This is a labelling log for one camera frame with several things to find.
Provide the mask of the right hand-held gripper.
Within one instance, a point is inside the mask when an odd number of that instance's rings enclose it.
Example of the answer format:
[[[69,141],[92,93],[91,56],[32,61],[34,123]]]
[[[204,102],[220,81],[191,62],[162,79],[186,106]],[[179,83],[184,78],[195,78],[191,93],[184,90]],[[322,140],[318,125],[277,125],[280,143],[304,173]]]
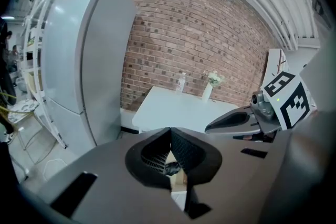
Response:
[[[311,114],[311,101],[301,78],[285,71],[253,93],[250,107],[227,112],[208,124],[204,132],[258,134],[260,125],[261,131],[268,134],[292,129]]]

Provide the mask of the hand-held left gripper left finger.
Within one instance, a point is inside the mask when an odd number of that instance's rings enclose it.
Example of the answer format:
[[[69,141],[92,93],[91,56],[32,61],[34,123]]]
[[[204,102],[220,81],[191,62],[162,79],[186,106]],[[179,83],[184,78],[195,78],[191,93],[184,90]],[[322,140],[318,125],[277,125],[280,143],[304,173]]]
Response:
[[[147,166],[142,149],[158,129],[95,147],[53,176],[39,198],[72,223],[188,223],[167,176]]]

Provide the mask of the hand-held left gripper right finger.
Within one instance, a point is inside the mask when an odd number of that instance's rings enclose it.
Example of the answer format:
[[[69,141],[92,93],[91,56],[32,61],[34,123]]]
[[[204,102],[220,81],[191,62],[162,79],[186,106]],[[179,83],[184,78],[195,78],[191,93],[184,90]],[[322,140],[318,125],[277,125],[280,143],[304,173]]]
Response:
[[[190,223],[256,223],[255,193],[269,143],[171,129],[171,150],[187,176]]]

